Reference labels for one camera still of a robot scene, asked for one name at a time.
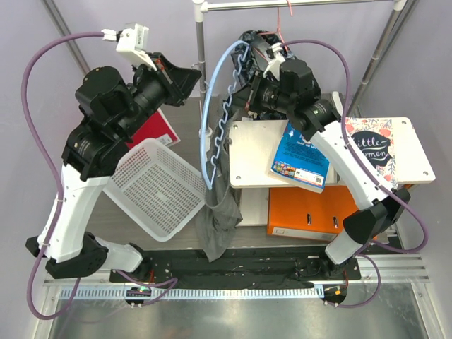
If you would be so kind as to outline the pink wire hanger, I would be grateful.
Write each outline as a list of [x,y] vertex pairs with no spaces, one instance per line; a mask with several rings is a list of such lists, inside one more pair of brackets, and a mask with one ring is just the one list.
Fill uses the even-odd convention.
[[[292,10],[292,3],[290,0],[286,0],[287,7],[289,8],[290,16],[293,16],[293,10]],[[282,25],[281,25],[281,15],[280,15],[280,8],[277,8],[277,21],[276,21],[276,29],[273,32],[262,32],[260,35],[266,36],[266,35],[277,35],[282,43],[285,42],[282,34]]]

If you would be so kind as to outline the dark floral shorts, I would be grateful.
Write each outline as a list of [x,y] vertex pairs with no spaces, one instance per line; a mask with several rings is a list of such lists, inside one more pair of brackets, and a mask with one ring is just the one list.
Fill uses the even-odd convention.
[[[239,83],[243,87],[252,82],[256,71],[265,71],[268,66],[267,48],[277,43],[283,43],[282,38],[277,33],[265,30],[247,30],[240,35],[239,40],[247,42],[250,49],[246,53],[245,60],[242,62],[242,70],[239,72]],[[239,68],[239,55],[245,52],[246,47],[240,45],[235,47],[230,53],[234,68]],[[298,59],[289,47],[285,47],[284,52],[280,52],[285,59]],[[252,113],[248,115],[248,120],[286,120],[284,114],[267,111],[263,113]]]

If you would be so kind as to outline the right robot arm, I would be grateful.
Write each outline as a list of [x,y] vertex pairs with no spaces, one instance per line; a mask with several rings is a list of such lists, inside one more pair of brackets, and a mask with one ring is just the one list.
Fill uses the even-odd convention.
[[354,198],[358,210],[344,219],[344,230],[326,247],[326,257],[319,261],[322,276],[334,279],[344,271],[345,262],[407,210],[410,194],[378,178],[379,173],[348,136],[343,125],[345,115],[322,98],[305,61],[283,61],[276,81],[256,71],[248,90],[245,108],[255,113],[284,114],[332,164]]

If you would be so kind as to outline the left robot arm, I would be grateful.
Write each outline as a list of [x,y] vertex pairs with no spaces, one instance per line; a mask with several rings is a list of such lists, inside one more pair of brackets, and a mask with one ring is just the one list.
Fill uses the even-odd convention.
[[85,76],[75,94],[83,118],[66,140],[56,176],[56,214],[25,243],[53,278],[84,278],[101,269],[125,272],[136,282],[148,278],[152,264],[142,248],[102,240],[87,231],[88,221],[136,132],[161,106],[184,105],[200,79],[199,70],[175,66],[159,52],[133,68],[130,83],[111,66]]

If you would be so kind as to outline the grey shorts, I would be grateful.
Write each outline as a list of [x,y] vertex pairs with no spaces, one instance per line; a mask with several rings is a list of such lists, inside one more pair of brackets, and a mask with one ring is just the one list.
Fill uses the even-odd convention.
[[213,188],[206,192],[206,204],[195,217],[196,235],[201,249],[210,262],[224,254],[235,236],[237,225],[243,220],[239,209],[240,193],[230,184],[229,152],[230,129],[241,115],[243,110],[234,108],[232,116],[226,123]]

